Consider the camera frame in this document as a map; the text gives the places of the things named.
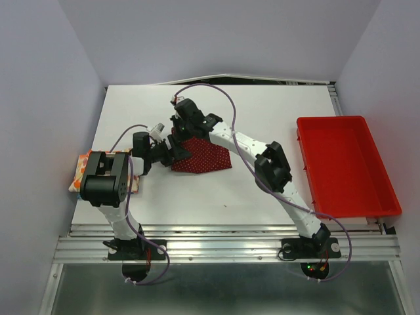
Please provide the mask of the red polka dot skirt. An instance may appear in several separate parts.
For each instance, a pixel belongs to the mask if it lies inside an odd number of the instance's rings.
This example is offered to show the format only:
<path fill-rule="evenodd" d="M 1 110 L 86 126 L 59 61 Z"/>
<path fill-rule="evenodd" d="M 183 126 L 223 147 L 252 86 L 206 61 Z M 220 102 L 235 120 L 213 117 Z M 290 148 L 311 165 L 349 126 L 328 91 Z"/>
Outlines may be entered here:
<path fill-rule="evenodd" d="M 182 141 L 180 147 L 190 157 L 175 161 L 171 166 L 174 172 L 203 174 L 232 168 L 229 150 L 204 139 L 193 137 Z"/>

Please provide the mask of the orange floral cream skirt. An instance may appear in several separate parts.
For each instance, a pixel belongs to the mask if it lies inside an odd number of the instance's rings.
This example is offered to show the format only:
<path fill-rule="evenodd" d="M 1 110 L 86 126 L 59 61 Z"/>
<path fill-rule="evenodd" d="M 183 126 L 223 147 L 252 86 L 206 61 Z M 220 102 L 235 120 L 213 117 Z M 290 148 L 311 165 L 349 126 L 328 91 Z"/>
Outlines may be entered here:
<path fill-rule="evenodd" d="M 75 169 L 75 174 L 72 180 L 72 183 L 70 184 L 68 190 L 73 193 L 79 193 L 80 187 L 81 187 L 81 181 L 85 172 L 85 168 L 87 166 L 87 162 L 89 159 L 89 155 L 92 152 L 92 150 L 89 150 L 86 154 L 81 154 L 78 157 L 77 165 Z M 140 186 L 140 176 L 134 175 L 133 177 L 133 186 L 131 189 L 131 192 L 133 194 L 137 194 Z"/>

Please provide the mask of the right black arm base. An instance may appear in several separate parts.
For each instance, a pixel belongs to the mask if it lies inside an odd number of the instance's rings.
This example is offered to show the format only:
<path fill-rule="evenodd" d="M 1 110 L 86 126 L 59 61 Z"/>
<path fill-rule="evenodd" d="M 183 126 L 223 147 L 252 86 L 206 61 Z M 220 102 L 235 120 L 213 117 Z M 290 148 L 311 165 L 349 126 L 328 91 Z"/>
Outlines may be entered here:
<path fill-rule="evenodd" d="M 281 240 L 278 254 L 281 259 L 287 261 L 321 258 L 338 259 L 341 258 L 341 248 L 337 238 L 329 238 L 320 247 L 303 238 L 285 238 Z"/>

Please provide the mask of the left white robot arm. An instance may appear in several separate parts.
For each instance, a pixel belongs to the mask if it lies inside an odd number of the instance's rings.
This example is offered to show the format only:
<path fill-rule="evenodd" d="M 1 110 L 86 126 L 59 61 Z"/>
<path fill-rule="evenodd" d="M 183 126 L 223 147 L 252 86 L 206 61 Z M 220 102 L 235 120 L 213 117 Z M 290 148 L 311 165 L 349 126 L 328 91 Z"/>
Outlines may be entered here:
<path fill-rule="evenodd" d="M 134 176 L 147 175 L 153 163 L 168 167 L 191 156 L 173 136 L 158 141 L 148 132 L 135 133 L 133 147 L 128 152 L 93 151 L 89 154 L 79 193 L 81 199 L 104 215 L 114 231 L 114 238 L 103 242 L 110 260 L 145 259 L 154 252 L 152 246 L 141 239 L 144 236 L 141 224 L 126 209 Z"/>

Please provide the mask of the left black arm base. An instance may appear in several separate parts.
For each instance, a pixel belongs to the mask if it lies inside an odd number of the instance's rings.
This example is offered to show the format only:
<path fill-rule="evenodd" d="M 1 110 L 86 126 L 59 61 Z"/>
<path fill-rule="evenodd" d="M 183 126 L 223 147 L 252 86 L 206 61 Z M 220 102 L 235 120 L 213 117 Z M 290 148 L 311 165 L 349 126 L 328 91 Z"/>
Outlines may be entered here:
<path fill-rule="evenodd" d="M 166 249 L 165 240 L 154 240 L 161 249 L 150 245 L 140 238 L 132 240 L 112 239 L 103 241 L 102 244 L 108 248 L 109 261 L 164 261 Z"/>

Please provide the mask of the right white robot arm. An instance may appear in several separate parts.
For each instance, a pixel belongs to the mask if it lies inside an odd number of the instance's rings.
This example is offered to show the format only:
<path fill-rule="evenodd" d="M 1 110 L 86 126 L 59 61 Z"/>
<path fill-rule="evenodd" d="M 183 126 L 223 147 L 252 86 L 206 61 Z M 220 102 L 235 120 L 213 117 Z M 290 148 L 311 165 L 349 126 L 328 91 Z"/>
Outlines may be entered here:
<path fill-rule="evenodd" d="M 265 144 L 235 131 L 215 114 L 204 115 L 189 98 L 173 97 L 175 115 L 171 117 L 175 136 L 192 137 L 220 146 L 239 156 L 255 178 L 256 185 L 272 194 L 297 228 L 303 251 L 316 256 L 326 248 L 331 232 L 308 208 L 292 182 L 291 168 L 278 142 Z"/>

